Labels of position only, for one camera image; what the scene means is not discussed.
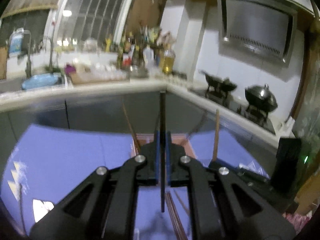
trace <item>black pole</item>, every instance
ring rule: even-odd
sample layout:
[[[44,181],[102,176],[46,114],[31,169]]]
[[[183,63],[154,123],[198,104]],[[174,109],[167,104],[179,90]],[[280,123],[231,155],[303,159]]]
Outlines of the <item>black pole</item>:
[[[160,92],[160,187],[162,213],[164,213],[165,198],[165,134],[165,92]]]

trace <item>range hood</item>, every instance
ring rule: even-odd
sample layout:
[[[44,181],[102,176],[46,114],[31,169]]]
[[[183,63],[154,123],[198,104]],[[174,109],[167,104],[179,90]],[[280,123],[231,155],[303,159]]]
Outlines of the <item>range hood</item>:
[[[218,0],[219,39],[288,66],[297,10],[285,0]]]

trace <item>wok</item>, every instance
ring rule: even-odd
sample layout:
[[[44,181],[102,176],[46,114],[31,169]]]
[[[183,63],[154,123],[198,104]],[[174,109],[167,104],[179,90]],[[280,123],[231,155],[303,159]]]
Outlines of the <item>wok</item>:
[[[207,81],[208,85],[214,87],[215,89],[220,89],[224,92],[231,92],[237,88],[237,85],[232,83],[228,78],[222,79],[219,77],[211,76],[203,70],[199,70],[199,73],[205,75],[205,80]]]
[[[270,92],[267,84],[262,86],[252,86],[245,89],[245,99],[250,105],[269,113],[274,111],[277,107],[275,96]]]

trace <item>purple mat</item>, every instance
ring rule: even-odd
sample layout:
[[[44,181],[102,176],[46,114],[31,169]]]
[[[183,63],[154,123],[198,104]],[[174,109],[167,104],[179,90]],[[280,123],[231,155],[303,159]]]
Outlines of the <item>purple mat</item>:
[[[208,164],[211,159],[213,138],[214,131],[196,134],[190,140],[198,159],[204,164]],[[1,184],[1,198],[22,227],[19,202],[16,199],[19,192],[17,189],[14,192],[9,183],[12,187],[18,183],[23,185],[23,217],[29,233],[35,223],[33,199],[58,203],[97,167],[112,169],[121,166],[130,158],[131,147],[130,134],[82,132],[31,125],[8,160]],[[250,162],[260,166],[224,130],[220,131],[218,158],[235,167],[239,163],[247,165]],[[182,224],[191,239],[189,218],[173,190],[170,190]],[[176,190],[188,206],[186,189]],[[143,187],[139,190],[136,229],[140,239],[176,239],[168,212],[160,211],[159,188]]]

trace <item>cooking oil bottle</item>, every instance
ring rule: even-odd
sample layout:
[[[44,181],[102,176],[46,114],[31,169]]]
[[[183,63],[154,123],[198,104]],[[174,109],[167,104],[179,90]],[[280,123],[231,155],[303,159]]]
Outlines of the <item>cooking oil bottle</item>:
[[[176,54],[171,49],[171,45],[169,44],[160,56],[159,67],[162,69],[163,73],[167,75],[172,73],[175,58]]]

